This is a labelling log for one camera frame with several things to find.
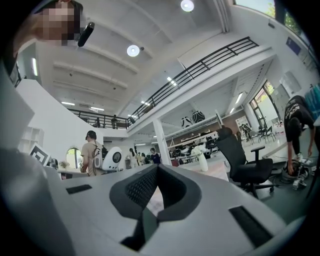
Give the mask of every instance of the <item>black metal railing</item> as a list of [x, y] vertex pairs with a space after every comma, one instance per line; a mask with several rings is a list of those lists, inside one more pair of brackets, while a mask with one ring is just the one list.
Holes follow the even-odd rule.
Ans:
[[107, 114], [80, 111], [71, 108], [68, 108], [68, 110], [93, 127], [124, 130], [128, 129], [129, 127], [128, 119], [123, 117], [113, 117]]
[[225, 62], [230, 58], [233, 58], [245, 51], [258, 46], [259, 45], [252, 41], [248, 36], [214, 51], [213, 53], [207, 55], [206, 57], [200, 59], [193, 65], [186, 68], [184, 71], [172, 78], [172, 80], [168, 81], [150, 98], [148, 98], [145, 103], [141, 104], [141, 106], [139, 106], [137, 110], [133, 112], [131, 117], [134, 120], [140, 119], [143, 115], [156, 107], [164, 99], [169, 97], [171, 94], [173, 94], [198, 76], [201, 76], [202, 74], [222, 62]]

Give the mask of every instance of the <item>table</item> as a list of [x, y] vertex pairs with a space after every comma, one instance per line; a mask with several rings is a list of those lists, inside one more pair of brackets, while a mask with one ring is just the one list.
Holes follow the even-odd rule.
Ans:
[[[318, 118], [315, 120], [315, 122], [313, 123], [313, 125], [314, 125], [315, 127], [320, 126], [320, 116], [318, 116]], [[316, 169], [315, 169], [315, 171], [314, 171], [314, 176], [313, 176], [313, 179], [312, 179], [312, 183], [311, 183], [310, 189], [309, 189], [309, 191], [308, 191], [308, 194], [306, 195], [307, 198], [310, 196], [310, 193], [311, 193], [312, 189], [313, 189], [314, 186], [315, 186], [317, 177], [319, 176], [319, 168], [320, 168], [320, 157], [318, 156], [318, 160], [317, 160], [317, 162], [316, 162]]]

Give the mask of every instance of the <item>chair armrest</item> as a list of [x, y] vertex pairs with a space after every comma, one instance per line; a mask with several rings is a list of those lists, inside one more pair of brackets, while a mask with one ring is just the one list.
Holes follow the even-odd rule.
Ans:
[[266, 146], [259, 146], [251, 150], [251, 152], [255, 152], [255, 161], [259, 160], [259, 150], [263, 150]]

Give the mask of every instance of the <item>round ceiling light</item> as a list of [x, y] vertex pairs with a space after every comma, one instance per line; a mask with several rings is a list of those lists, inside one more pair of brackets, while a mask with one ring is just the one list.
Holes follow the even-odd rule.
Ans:
[[136, 45], [130, 45], [126, 50], [126, 53], [131, 57], [136, 57], [140, 53], [140, 49]]
[[195, 5], [191, 0], [183, 0], [181, 2], [181, 8], [185, 12], [191, 12], [195, 8]]

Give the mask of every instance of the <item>khaki shirt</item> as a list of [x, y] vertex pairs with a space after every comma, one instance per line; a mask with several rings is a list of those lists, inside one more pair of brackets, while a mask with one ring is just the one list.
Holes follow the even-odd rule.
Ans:
[[97, 148], [96, 145], [98, 146], [98, 148], [102, 149], [102, 146], [99, 142], [93, 140], [90, 142], [87, 142], [86, 144], [83, 145], [82, 150], [81, 150], [81, 156], [88, 157], [89, 159], [89, 163], [88, 163], [88, 173], [89, 176], [99, 176], [105, 173], [105, 171], [103, 171], [102, 169], [97, 169], [95, 168], [95, 172], [94, 172], [94, 151]]

